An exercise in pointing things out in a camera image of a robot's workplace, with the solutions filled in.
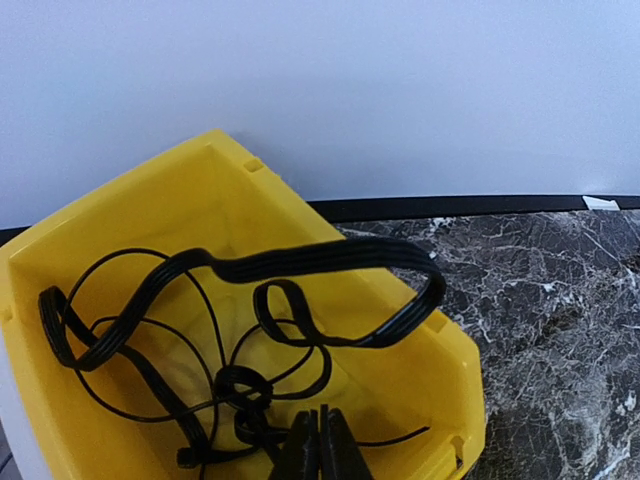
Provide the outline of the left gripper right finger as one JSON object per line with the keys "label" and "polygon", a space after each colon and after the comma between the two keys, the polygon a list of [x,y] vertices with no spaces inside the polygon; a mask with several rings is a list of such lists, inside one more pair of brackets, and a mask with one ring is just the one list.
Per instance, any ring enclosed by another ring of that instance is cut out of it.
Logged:
{"label": "left gripper right finger", "polygon": [[338,408],[320,407],[320,457],[322,480],[372,480],[373,476]]}

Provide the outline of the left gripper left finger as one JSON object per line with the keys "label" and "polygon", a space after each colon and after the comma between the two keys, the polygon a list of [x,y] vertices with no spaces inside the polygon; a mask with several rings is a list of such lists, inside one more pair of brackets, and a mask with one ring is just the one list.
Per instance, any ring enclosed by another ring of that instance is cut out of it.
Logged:
{"label": "left gripper left finger", "polygon": [[317,410],[299,412],[275,462],[270,480],[317,480],[320,472]]}

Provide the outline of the yellow plastic bin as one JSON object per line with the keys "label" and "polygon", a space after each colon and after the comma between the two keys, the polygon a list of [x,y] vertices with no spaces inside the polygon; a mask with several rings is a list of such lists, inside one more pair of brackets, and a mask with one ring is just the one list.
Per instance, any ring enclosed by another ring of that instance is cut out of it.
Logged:
{"label": "yellow plastic bin", "polygon": [[269,479],[296,415],[342,411],[373,479],[479,458],[479,351],[421,246],[345,238],[213,131],[1,249],[24,478]]}

